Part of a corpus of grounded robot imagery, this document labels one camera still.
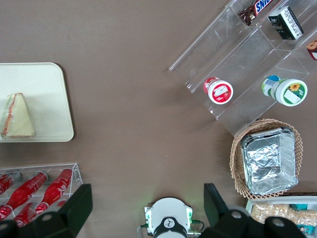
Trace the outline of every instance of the red glass bottle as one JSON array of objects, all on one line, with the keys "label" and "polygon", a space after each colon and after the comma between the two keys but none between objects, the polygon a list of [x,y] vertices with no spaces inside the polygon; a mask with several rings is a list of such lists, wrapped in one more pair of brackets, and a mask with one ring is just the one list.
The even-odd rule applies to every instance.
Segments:
[{"label": "red glass bottle", "polygon": [[47,210],[49,206],[58,201],[69,186],[73,169],[64,169],[60,175],[46,189],[44,198],[41,203],[35,208],[37,214]]},{"label": "red glass bottle", "polygon": [[47,180],[48,175],[45,172],[38,171],[33,174],[32,178],[17,188],[9,201],[0,207],[0,221],[9,216],[15,208],[26,203]]},{"label": "red glass bottle", "polygon": [[21,174],[17,170],[6,171],[5,174],[0,177],[0,195],[20,179]]},{"label": "red glass bottle", "polygon": [[37,216],[35,207],[38,202],[28,202],[13,220],[16,221],[18,227],[23,227],[32,222]]},{"label": "red glass bottle", "polygon": [[59,209],[67,202],[66,199],[60,200],[57,204],[51,205],[47,210],[44,212],[58,212]]}]

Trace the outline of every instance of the white tray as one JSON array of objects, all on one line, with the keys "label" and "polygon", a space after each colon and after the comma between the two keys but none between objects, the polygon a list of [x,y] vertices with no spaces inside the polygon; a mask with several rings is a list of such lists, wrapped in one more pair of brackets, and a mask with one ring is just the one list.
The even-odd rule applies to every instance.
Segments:
[{"label": "white tray", "polygon": [[74,136],[64,76],[54,63],[0,63],[0,107],[22,93],[36,135],[1,142],[62,142]]}]

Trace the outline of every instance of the aluminum foil container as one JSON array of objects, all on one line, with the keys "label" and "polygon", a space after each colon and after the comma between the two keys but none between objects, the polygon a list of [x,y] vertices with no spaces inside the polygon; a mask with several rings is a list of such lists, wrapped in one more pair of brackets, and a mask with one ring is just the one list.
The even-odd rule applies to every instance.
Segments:
[{"label": "aluminum foil container", "polygon": [[292,129],[246,135],[241,140],[246,184],[253,194],[265,195],[294,187],[295,136]]}]

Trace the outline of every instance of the snickers bar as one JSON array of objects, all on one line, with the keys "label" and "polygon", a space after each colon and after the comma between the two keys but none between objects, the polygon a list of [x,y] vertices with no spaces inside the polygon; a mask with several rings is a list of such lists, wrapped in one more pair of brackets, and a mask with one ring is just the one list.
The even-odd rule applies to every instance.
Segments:
[{"label": "snickers bar", "polygon": [[247,9],[239,14],[248,26],[258,16],[258,14],[266,8],[273,0],[256,0]]}]

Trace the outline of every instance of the snickers logo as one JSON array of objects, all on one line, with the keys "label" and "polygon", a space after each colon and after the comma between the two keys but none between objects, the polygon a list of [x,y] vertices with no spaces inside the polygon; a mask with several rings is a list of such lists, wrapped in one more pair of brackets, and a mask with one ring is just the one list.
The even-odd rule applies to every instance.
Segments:
[{"label": "snickers logo", "polygon": [[255,6],[255,12],[256,16],[267,6],[269,5],[273,0],[258,0],[254,4]]}]

